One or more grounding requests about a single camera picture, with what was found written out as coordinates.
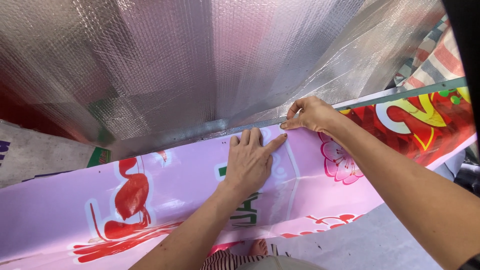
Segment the bubble foil insulation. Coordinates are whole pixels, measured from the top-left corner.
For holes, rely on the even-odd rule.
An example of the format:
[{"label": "bubble foil insulation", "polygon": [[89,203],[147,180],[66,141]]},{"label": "bubble foil insulation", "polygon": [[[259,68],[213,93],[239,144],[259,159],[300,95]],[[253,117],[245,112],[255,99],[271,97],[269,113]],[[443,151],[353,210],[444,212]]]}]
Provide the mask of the bubble foil insulation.
[{"label": "bubble foil insulation", "polygon": [[114,159],[381,91],[439,0],[3,0],[7,95]]}]

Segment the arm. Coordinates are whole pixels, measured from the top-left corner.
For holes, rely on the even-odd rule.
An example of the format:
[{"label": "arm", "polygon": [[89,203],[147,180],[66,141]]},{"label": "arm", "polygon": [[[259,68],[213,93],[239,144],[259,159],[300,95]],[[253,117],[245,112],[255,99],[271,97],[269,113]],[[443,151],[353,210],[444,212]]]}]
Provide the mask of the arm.
[{"label": "arm", "polygon": [[130,270],[200,269],[231,214],[270,175],[270,155],[287,139],[282,134],[265,147],[258,128],[230,139],[227,174],[216,191],[184,223],[135,263]]},{"label": "arm", "polygon": [[339,143],[442,268],[456,270],[480,252],[480,198],[391,149],[316,97],[295,101],[287,119],[284,129],[304,126]]}]

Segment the left hand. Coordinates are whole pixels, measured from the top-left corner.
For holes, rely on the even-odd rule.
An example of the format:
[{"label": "left hand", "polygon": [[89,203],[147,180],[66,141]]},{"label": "left hand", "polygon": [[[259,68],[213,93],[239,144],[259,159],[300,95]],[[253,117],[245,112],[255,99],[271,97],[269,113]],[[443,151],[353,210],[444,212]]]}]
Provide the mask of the left hand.
[{"label": "left hand", "polygon": [[240,140],[232,136],[224,185],[242,198],[258,191],[270,176],[273,163],[270,154],[286,140],[287,134],[281,134],[263,147],[262,133],[256,127],[244,130]]}]

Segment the bare foot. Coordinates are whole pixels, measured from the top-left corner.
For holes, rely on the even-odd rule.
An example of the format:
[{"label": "bare foot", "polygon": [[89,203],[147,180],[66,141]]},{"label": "bare foot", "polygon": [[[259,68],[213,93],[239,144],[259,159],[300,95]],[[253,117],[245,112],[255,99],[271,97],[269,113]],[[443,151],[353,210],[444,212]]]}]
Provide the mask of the bare foot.
[{"label": "bare foot", "polygon": [[253,242],[248,252],[248,256],[268,255],[267,242],[265,239],[257,239]]}]

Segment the hand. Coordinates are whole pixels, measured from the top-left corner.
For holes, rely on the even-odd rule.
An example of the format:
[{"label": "hand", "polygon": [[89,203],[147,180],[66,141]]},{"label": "hand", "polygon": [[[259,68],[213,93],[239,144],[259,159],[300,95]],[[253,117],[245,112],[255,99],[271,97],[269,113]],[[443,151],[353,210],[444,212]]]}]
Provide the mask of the hand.
[{"label": "hand", "polygon": [[[293,118],[298,110],[300,110],[298,118]],[[331,135],[328,132],[330,124],[338,121],[341,116],[331,105],[317,97],[300,98],[290,107],[287,120],[280,125],[280,128],[288,130],[302,126]]]},{"label": "hand", "polygon": [[241,199],[258,191],[270,176],[273,162],[270,154],[286,140],[287,134],[281,134],[262,147],[262,133],[256,127],[251,131],[244,130],[240,140],[232,136],[223,185],[241,196]]}]

